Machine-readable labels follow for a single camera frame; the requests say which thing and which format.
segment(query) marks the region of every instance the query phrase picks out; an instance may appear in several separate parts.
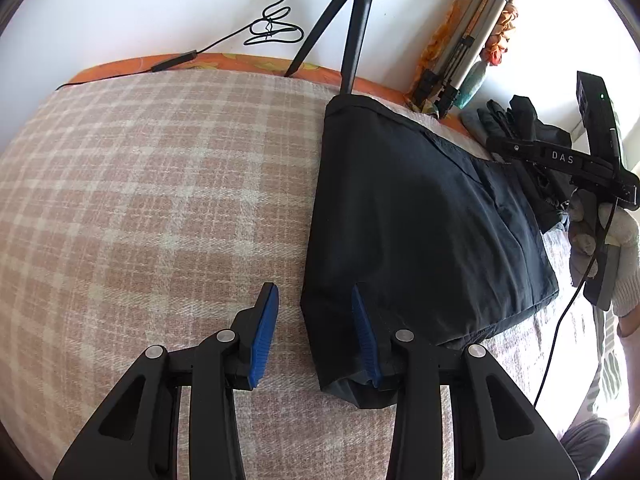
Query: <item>checkered fabric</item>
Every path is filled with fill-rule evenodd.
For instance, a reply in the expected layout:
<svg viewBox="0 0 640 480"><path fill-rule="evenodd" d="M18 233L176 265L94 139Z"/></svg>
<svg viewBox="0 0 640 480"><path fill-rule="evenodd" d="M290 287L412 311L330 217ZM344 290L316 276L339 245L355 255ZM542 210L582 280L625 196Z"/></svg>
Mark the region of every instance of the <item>checkered fabric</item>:
<svg viewBox="0 0 640 480"><path fill-rule="evenodd" d="M394 408L358 410L319 391L298 306L335 91L226 71L130 76L55 92L14 139L0 159L0 418L44 479L147 346L197 345L252 306L264 281L280 288L280 315L264 379L236 393L247 478L385 477ZM565 283L567 247L548 245ZM489 343L529 395L555 305ZM590 316L565 320L572 344L592 336ZM188 395L182 408L186 478Z"/></svg>

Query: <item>tripod leg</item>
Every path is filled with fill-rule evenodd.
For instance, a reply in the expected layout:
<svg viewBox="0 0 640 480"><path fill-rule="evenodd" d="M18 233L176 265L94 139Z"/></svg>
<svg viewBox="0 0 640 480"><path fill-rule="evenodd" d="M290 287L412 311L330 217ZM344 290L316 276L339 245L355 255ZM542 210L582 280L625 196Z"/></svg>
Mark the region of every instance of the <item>tripod leg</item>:
<svg viewBox="0 0 640 480"><path fill-rule="evenodd" d="M471 23L471 19L476 15L476 12L478 12L478 7L480 7L481 2L482 0L471 0L471 3L466 8L466 11L462 15L462 18L460 19L460 23L456 27L456 30L454 31L451 39L449 40L449 43L447 43L447 45L444 47L444 50L442 51L442 54L440 54L440 57L438 58L436 65L433 67L433 72L436 73L437 75L442 75L441 74L442 70L446 67L447 63L450 61L451 53L455 50L455 48L460 43L460 40L462 39L463 34L465 33L467 27L469 26L469 23Z"/></svg>
<svg viewBox="0 0 640 480"><path fill-rule="evenodd" d="M353 89L371 2L372 0L353 0L347 43L344 47L344 57L342 58L342 68L340 69L340 75L342 76L341 94L350 94Z"/></svg>
<svg viewBox="0 0 640 480"><path fill-rule="evenodd" d="M476 57L480 54L482 47L489 38L506 4L506 0L487 0L486 5L478 17L478 21L469 35L469 37L473 39L473 43L471 46L466 47L465 53L460 59L460 62L458 62L456 69L449 77L449 80L446 81L444 89L438 95L438 100L435 105L440 112L440 118L445 117L449 110L451 110L454 101L458 97L458 94L460 94L462 82L476 62Z"/></svg>
<svg viewBox="0 0 640 480"><path fill-rule="evenodd" d="M303 43L300 47L300 50L291 62L291 65L289 65L289 68L287 69L284 77L290 77L298 71L307 54L311 51L311 49L318 41L318 38L322 36L322 33L329 26L331 20L334 19L335 15L346 2L347 0L331 0L327 8L318 19L318 22L314 25L314 28L311 29L311 32L306 37L305 43Z"/></svg>

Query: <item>hand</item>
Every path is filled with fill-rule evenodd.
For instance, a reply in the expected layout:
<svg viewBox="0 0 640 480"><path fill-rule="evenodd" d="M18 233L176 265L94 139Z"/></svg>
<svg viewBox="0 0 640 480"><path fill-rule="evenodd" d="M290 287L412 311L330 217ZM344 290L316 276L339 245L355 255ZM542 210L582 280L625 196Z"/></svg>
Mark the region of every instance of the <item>hand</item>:
<svg viewBox="0 0 640 480"><path fill-rule="evenodd" d="M611 208L611 204L600 204L598 218L602 226L607 224ZM569 241L571 243L569 268L572 281L576 286L587 269L591 255L596 248L596 240L590 227L584 221L584 207L577 193L574 193L571 198L569 217L571 219L571 226L569 227ZM620 246L618 278L611 298L613 314L619 317L632 313L640 303L639 239L636 220L624 209L616 208L606 243ZM597 272L597 262L594 262L589 272L589 277L592 278Z"/></svg>

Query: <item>metal pivot screw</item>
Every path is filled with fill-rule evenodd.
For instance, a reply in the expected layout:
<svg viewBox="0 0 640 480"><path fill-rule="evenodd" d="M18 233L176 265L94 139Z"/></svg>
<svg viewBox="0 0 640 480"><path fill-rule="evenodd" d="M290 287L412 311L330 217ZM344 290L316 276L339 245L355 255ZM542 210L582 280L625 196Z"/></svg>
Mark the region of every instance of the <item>metal pivot screw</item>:
<svg viewBox="0 0 640 480"><path fill-rule="evenodd" d="M471 345L469 347L469 353L473 357L484 357L486 355L486 349L482 345Z"/></svg>
<svg viewBox="0 0 640 480"><path fill-rule="evenodd" d="M149 359L158 359L161 355L162 347L160 345L153 345L145 350L145 356Z"/></svg>
<svg viewBox="0 0 640 480"><path fill-rule="evenodd" d="M236 338L236 333L233 330L221 330L216 335L216 339L221 343L231 343Z"/></svg>
<svg viewBox="0 0 640 480"><path fill-rule="evenodd" d="M398 341L408 343L409 341L414 340L414 333L411 332L411 330L403 328L396 332L396 339L398 339Z"/></svg>

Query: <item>black tripod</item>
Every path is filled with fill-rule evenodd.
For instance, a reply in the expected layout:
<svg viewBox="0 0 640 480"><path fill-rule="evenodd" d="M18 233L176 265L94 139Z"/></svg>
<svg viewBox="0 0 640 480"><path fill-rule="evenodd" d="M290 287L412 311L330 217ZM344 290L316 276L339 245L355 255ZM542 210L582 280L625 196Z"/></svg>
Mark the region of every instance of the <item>black tripod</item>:
<svg viewBox="0 0 640 480"><path fill-rule="evenodd" d="M349 31L347 33L347 43L344 47L344 56L342 57L342 67L340 75L342 76L342 85L340 86L341 94L350 94L353 89L353 81L356 77L358 69L358 60L360 59L360 51L362 50L362 40L364 39L364 31L367 28L367 20L369 19L369 10L372 0L353 0L353 10L351 11L351 21L349 23ZM331 20L342 8L347 0L331 0L328 7L320 16L318 22L309 33L302 44L302 47L291 62L285 77L290 77L300 68L305 60L306 55L322 36L324 30L328 27Z"/></svg>

